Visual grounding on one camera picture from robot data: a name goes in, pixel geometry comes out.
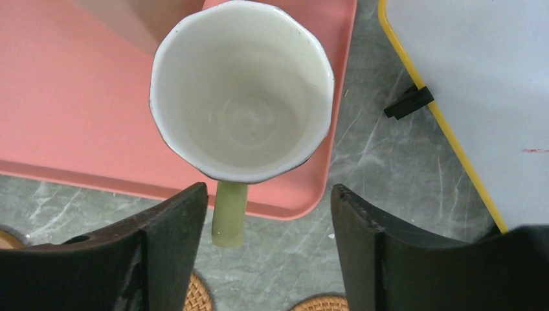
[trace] woven coaster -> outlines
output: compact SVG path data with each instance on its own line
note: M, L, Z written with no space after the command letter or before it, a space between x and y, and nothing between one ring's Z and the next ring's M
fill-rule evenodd
M190 276L183 311L214 311L214 301L201 277L193 271Z
M0 230L0 249L23 248L23 243L16 236Z
M298 303L289 311L349 311L349 306L343 296L315 295Z

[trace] ceramic mug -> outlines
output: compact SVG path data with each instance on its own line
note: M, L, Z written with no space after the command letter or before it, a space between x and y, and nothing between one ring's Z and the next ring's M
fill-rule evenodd
M318 148L333 87L318 39L275 6L228 1L184 18L161 42L151 112L166 144L219 181L215 245L242 244L248 185Z

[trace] marble floor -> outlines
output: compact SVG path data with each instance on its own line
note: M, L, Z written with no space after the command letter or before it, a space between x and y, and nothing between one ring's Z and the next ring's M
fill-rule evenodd
M412 82L377 19L359 0L327 190L343 183L418 227L474 241L493 221L428 109L400 121L383 108ZM220 311L287 310L307 296L343 292L326 192L290 222L248 217L245 245L211 242L211 213L196 260ZM155 205L153 200L0 176L0 224L27 243L60 243Z

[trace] pink surface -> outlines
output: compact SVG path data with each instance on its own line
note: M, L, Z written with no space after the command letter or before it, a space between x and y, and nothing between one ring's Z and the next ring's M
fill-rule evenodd
M206 0L205 8L224 2ZM247 214L290 220L321 199L357 0L266 0L322 42L336 76L328 137L307 163L253 185ZM216 182L162 141L148 107L152 56L65 1L0 10L0 173L165 199Z

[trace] yellow frame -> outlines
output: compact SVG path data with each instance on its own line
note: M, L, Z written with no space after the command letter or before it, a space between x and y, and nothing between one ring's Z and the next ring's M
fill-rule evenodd
M387 19L387 0L379 0L379 6L377 8L377 15L379 16L379 22L381 24L381 28L383 28L383 31L385 31L385 34L389 38L389 41L391 42L393 48L397 52L398 56L400 57L401 61L404 63L404 67L410 74L410 77L418 87L418 89L421 89L425 86L425 83L423 82L423 79L421 79L420 74L414 67L414 64L412 63L412 60L408 57L408 54L404 51L404 48L398 41L397 36L395 35L392 27L389 25L389 21ZM448 125L448 122L446 122L446 119L442 115L442 112L436 105L436 102L431 102L429 104L429 109L431 110L432 114L434 115L434 118L436 119L436 122L442 129L442 132L450 142L450 146L454 149L454 152L458 156L458 159L460 160L461 164L464 166L465 171L467 172L467 175L469 175L469 178L471 178L471 181L473 182L473 185L475 186L476 190L478 191L478 194L482 198L482 201L486 204L486 207L488 208L488 211L492 215L492 218L494 219L494 222L498 226L498 228L503 232L506 233L508 231L508 227L503 221L503 218L501 217L501 214L499 213L498 209L496 208L494 202L492 201L492 198L488 194L488 191L486 190L485 186L480 181L480 178L476 174L469 158L467 158L467 155L463 151L463 148L461 147L458 139L454 135L454 132Z

